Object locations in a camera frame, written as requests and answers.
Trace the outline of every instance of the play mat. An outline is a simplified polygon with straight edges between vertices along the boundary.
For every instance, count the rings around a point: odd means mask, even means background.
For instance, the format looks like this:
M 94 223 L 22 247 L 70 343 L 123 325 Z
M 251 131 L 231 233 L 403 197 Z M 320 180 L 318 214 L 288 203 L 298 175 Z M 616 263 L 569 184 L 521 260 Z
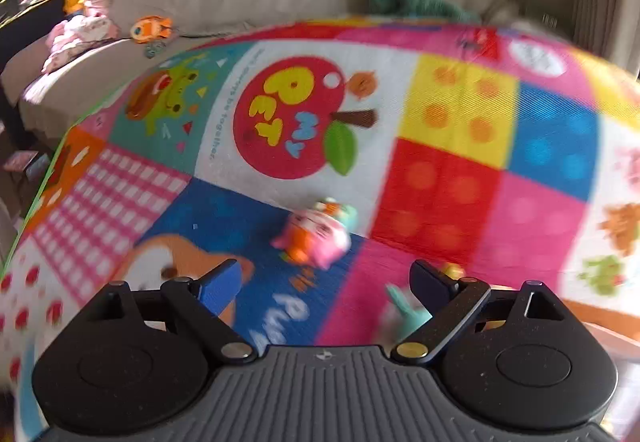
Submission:
M 223 318 L 260 350 L 383 342 L 384 286 L 406 288 L 416 258 L 640 315 L 639 98 L 568 45 L 438 22 L 315 21 L 179 54 L 61 144 L 0 278 L 0 380 L 110 279 L 156 289 L 228 257 L 244 285 Z M 357 209 L 349 252 L 287 263 L 270 242 L 288 210 L 327 196 Z

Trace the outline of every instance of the beige sofa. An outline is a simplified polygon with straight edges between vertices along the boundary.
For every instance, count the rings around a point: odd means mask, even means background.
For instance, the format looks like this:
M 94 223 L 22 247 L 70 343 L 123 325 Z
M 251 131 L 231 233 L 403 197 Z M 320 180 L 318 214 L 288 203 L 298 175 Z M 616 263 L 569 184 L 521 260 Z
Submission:
M 501 0 L 448 1 L 480 13 L 489 24 L 525 24 L 517 19 L 516 7 Z M 153 60 L 144 56 L 141 45 L 123 40 L 93 50 L 43 77 L 40 69 L 48 55 L 44 38 L 31 44 L 10 60 L 1 75 L 7 97 L 18 105 L 27 129 L 43 132 L 49 138 L 61 137 L 76 119 L 132 77 L 211 40 L 193 36 L 367 13 L 368 0 L 107 0 L 103 9 L 125 34 L 137 19 L 161 15 L 173 20 L 182 37 Z

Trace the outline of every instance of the gray ribbed plate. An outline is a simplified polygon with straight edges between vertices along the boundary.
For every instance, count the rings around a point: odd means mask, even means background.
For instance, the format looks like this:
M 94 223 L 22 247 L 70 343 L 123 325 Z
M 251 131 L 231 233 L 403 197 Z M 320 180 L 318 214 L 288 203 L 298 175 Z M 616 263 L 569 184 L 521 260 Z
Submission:
M 100 438 L 55 427 L 41 440 L 612 442 L 594 424 L 546 436 L 481 424 L 447 399 L 428 370 L 395 364 L 376 346 L 272 346 L 248 366 L 221 370 L 200 402 L 166 424 Z

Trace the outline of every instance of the teal toy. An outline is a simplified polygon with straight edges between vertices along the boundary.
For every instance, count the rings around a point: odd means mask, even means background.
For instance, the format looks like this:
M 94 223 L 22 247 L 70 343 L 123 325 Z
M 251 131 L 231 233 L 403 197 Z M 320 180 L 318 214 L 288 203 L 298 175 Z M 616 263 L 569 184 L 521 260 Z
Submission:
M 431 319 L 431 313 L 425 307 L 413 308 L 402 290 L 395 285 L 387 285 L 386 293 L 402 316 L 402 324 L 398 329 L 396 342 L 401 342 Z

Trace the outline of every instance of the green leaf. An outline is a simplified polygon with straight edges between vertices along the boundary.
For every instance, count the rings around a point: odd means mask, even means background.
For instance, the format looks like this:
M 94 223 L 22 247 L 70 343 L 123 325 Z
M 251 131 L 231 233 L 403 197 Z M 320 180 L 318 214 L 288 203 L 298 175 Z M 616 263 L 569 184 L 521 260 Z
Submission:
M 322 140 L 324 156 L 332 168 L 347 175 L 356 162 L 356 137 L 349 127 L 340 121 L 331 121 Z

